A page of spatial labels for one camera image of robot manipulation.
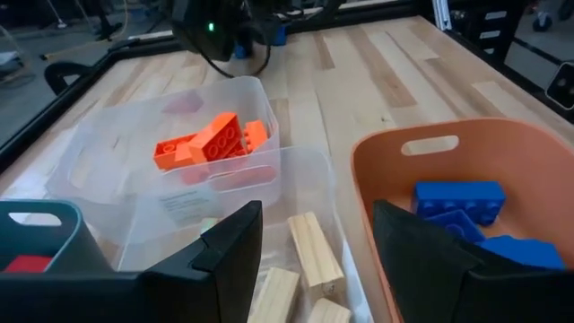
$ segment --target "wooden block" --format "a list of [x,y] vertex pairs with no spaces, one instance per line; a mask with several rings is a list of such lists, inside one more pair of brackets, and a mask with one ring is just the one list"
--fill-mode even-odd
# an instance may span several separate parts
[[248,323],[287,322],[291,315],[299,276],[289,270],[269,268]]
[[204,218],[199,223],[200,231],[199,234],[203,234],[204,232],[211,229],[215,224],[219,222],[217,218]]
[[344,291],[343,270],[312,212],[288,219],[311,300]]
[[327,299],[315,303],[308,323],[349,323],[351,311]]

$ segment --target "clear plastic bin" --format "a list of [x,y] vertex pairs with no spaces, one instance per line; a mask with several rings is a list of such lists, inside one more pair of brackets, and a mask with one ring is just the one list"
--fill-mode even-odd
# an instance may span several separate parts
[[[125,245],[134,229],[134,218],[138,210],[142,211],[137,203],[141,196],[149,196],[151,191],[162,195],[164,192],[157,188],[175,185],[173,177],[158,170],[153,161],[157,142],[196,132],[224,111],[236,112],[242,127],[256,119],[265,123],[269,139],[258,152],[279,148],[277,120],[261,82],[254,77],[238,77],[105,108],[86,118],[48,180],[48,193],[76,203],[101,238]],[[215,168],[206,163],[188,168],[183,175],[201,181],[212,170],[234,171],[251,159],[249,155],[241,163],[219,162]],[[148,240],[166,233],[161,229],[147,232],[149,235],[139,236]]]
[[[242,165],[237,166],[240,170],[211,177],[202,184],[201,191],[197,190],[198,186],[186,189],[176,185],[171,188],[169,198],[180,199],[179,205],[184,209],[187,207],[186,211],[198,207],[196,213],[185,212],[188,214],[187,219],[171,212],[173,208],[166,212],[165,199],[159,199],[153,192],[149,196],[141,196],[138,204],[149,212],[138,213],[147,215],[135,218],[129,242],[119,260],[119,270],[148,268],[194,241],[200,234],[200,222],[205,217],[222,218],[250,200],[261,200],[264,205],[263,245],[254,300],[257,299],[269,267],[277,266],[302,273],[287,219],[311,211],[317,216],[345,273],[346,292],[335,301],[352,311],[354,322],[370,322],[370,308],[335,211],[335,176],[325,155],[308,148],[290,147],[255,153],[252,158],[219,161],[231,162]],[[185,170],[174,170],[167,178],[175,180],[178,172]],[[165,194],[170,185],[168,181],[164,181],[163,185],[166,187],[159,186],[157,189]],[[203,204],[198,206],[186,203],[194,198],[203,201]],[[166,233],[152,240],[142,240],[142,237],[149,236],[142,234],[146,228]],[[307,322],[312,305],[301,275],[291,322]]]

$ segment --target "red lego brick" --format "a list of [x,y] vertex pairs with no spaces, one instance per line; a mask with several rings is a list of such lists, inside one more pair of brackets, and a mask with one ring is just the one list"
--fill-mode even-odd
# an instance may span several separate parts
[[43,273],[52,261],[51,257],[18,256],[3,271],[4,273]]

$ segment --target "metal frame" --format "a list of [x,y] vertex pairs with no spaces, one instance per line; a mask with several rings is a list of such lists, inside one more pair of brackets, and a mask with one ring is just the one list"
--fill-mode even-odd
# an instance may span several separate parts
[[[450,0],[451,9],[484,4],[483,0]],[[287,33],[317,31],[327,28],[342,27],[357,23],[374,22],[387,19],[397,19],[421,15],[434,22],[433,5],[431,0],[398,0],[389,3],[369,4],[339,9],[336,15],[327,21],[297,22],[287,28]],[[479,58],[507,76],[528,92],[539,89],[526,78],[505,66],[499,59],[477,49],[472,43],[463,39],[453,31],[445,31],[447,35],[463,44]],[[47,68],[45,76],[48,84],[57,93],[57,98],[49,103],[34,119],[30,120],[17,134],[0,145],[0,172],[6,170],[16,161],[49,127],[64,115],[117,61],[134,57],[148,57],[182,50],[173,36],[156,39],[131,39],[118,43],[111,48],[107,55],[93,66],[73,65],[58,67],[58,64]],[[78,74],[73,83],[67,84],[64,76]]]

